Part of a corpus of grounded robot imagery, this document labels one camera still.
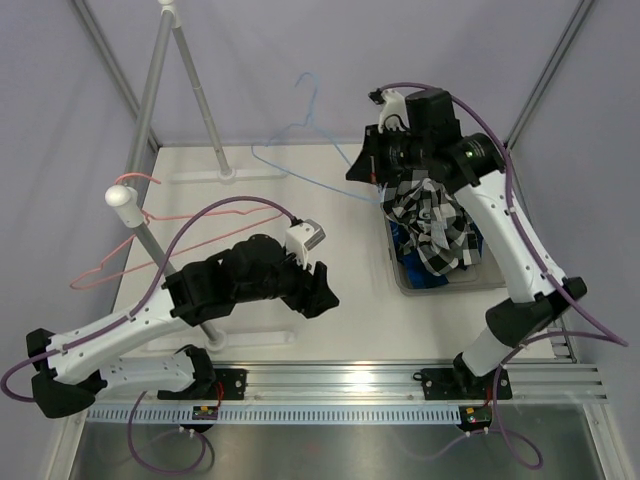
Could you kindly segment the black white checkered shirt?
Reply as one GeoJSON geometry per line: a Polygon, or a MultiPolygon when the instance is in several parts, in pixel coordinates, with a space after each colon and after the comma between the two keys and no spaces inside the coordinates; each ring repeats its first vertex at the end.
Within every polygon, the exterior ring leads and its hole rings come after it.
{"type": "Polygon", "coordinates": [[[465,209],[445,187],[407,174],[382,189],[386,218],[407,234],[399,244],[403,255],[415,254],[433,276],[445,276],[482,261],[483,237],[465,209]]]}

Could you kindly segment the blue wire hanger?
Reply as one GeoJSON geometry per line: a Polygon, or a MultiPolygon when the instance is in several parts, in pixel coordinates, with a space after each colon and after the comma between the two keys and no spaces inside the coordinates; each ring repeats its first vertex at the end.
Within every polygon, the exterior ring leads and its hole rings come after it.
{"type": "Polygon", "coordinates": [[[343,144],[338,142],[332,132],[317,123],[316,105],[318,95],[320,93],[320,81],[318,76],[312,71],[303,71],[299,74],[294,83],[294,90],[297,90],[302,84],[311,85],[311,91],[306,103],[304,116],[280,127],[266,140],[258,143],[252,143],[249,147],[251,156],[258,162],[275,169],[279,173],[300,180],[306,184],[318,187],[322,190],[335,193],[337,195],[364,202],[369,205],[379,206],[383,196],[379,187],[375,188],[373,194],[360,194],[354,191],[340,188],[336,185],[327,184],[316,177],[305,175],[296,170],[292,170],[284,163],[280,163],[275,159],[267,158],[265,154],[274,149],[290,147],[290,146],[328,146],[348,167],[352,166],[354,161],[346,154],[343,144]]]}

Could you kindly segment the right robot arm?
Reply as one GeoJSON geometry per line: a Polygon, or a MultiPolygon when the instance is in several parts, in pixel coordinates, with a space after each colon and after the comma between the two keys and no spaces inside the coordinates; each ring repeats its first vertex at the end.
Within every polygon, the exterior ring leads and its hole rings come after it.
{"type": "Polygon", "coordinates": [[[505,360],[587,291],[549,256],[513,191],[512,164],[494,132],[464,135],[448,91],[393,84],[372,91],[378,121],[365,129],[350,181],[379,189],[385,216],[408,236],[406,251],[432,275],[479,262],[487,246],[508,296],[490,308],[477,339],[453,360],[443,389],[461,398],[500,395],[505,360]]]}

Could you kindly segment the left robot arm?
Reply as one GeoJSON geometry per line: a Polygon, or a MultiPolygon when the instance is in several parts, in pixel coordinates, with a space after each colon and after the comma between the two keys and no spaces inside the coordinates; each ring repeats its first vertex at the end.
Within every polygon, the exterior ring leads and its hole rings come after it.
{"type": "Polygon", "coordinates": [[[206,398],[217,382],[207,351],[186,345],[159,359],[129,352],[168,334],[229,316],[238,304],[281,300],[307,319],[338,306],[327,267],[309,267],[276,239],[258,234],[166,278],[148,299],[74,332],[36,329],[32,395],[50,419],[79,413],[100,398],[155,391],[161,400],[206,398]]]}

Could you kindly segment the blue plaid shirt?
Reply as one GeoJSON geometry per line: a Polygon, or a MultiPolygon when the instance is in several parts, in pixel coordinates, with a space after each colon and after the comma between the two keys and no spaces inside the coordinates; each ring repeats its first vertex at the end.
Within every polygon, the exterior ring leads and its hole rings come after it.
{"type": "Polygon", "coordinates": [[[449,283],[454,272],[467,271],[482,262],[484,237],[466,220],[418,222],[403,225],[389,221],[397,260],[417,289],[449,283]]]}

